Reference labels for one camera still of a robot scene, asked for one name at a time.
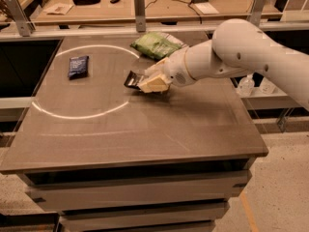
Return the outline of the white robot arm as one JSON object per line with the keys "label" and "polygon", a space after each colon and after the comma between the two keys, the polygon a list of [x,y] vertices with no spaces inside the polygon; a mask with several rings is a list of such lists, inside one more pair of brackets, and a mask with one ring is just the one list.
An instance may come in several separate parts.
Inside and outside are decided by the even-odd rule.
{"label": "white robot arm", "polygon": [[163,92],[211,77],[258,73],[309,109],[309,55],[281,45],[242,19],[222,22],[206,42],[180,49],[147,68],[138,87]]}

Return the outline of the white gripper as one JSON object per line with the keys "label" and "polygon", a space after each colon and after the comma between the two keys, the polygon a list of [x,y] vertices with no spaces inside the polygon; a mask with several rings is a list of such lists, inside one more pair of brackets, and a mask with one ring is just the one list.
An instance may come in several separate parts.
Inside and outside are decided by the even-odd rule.
{"label": "white gripper", "polygon": [[187,51],[187,47],[182,48],[145,69],[144,75],[149,77],[140,81],[137,84],[138,88],[144,93],[157,93],[167,91],[171,82],[178,87],[194,84],[196,80],[190,75],[185,62]]}

